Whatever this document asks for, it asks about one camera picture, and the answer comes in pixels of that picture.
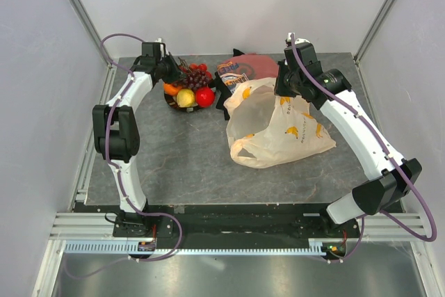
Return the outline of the dark purple grape bunch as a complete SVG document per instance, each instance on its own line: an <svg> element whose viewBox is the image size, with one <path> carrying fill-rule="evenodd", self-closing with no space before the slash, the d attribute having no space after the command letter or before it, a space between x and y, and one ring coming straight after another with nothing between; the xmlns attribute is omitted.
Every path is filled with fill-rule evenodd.
<svg viewBox="0 0 445 297"><path fill-rule="evenodd" d="M207 87L210 83L211 79L191 79L189 78L189 88L193 91L198 90L199 88Z"/></svg>

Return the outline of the beige banana print plastic bag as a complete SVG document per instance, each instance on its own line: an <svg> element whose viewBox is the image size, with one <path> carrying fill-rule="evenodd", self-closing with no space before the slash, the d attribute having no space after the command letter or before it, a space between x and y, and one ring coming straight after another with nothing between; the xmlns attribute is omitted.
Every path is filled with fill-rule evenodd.
<svg viewBox="0 0 445 297"><path fill-rule="evenodd" d="M236 86L224 106L232 160L250 168L298 161L336 147L325 127L310 115L302 97L280 97L275 80L265 78Z"/></svg>

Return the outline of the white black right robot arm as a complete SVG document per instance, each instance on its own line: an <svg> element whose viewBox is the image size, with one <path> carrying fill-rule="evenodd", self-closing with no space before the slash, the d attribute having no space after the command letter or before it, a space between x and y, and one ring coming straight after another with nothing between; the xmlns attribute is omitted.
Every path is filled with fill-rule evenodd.
<svg viewBox="0 0 445 297"><path fill-rule="evenodd" d="M337 69L323 70L312 43L287 39L279 63L275 94L301 96L341 133L358 158L367 182L332 202L318 220L320 232L336 236L353 218L372 216L405 197L422 167L407 160L379 132L345 76Z"/></svg>

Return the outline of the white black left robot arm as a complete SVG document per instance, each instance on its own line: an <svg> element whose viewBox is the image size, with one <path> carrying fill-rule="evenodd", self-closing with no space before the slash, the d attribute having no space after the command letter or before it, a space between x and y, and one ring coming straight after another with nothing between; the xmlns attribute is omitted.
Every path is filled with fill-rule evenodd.
<svg viewBox="0 0 445 297"><path fill-rule="evenodd" d="M129 219L129 229L136 236L147 236L152 231L153 221L146 215L148 201L137 171L140 134L135 112L156 83L178 81L181 70L160 38L153 42L143 40L141 55L130 68L115 66L127 73L127 79L107 103L93 107L94 145L113 173L120 210L134 214Z"/></svg>

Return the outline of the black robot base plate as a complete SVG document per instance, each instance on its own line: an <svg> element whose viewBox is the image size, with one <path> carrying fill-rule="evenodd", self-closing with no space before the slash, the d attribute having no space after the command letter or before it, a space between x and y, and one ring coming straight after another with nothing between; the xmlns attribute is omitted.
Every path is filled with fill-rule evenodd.
<svg viewBox="0 0 445 297"><path fill-rule="evenodd" d="M272 237L292 243L360 235L355 219L340 225L330 223L324 204L147 205L144 211L149 216L118 213L113 236L172 239L179 233L174 218L181 225L184 243L199 243L213 236L225 243L248 234L256 244Z"/></svg>

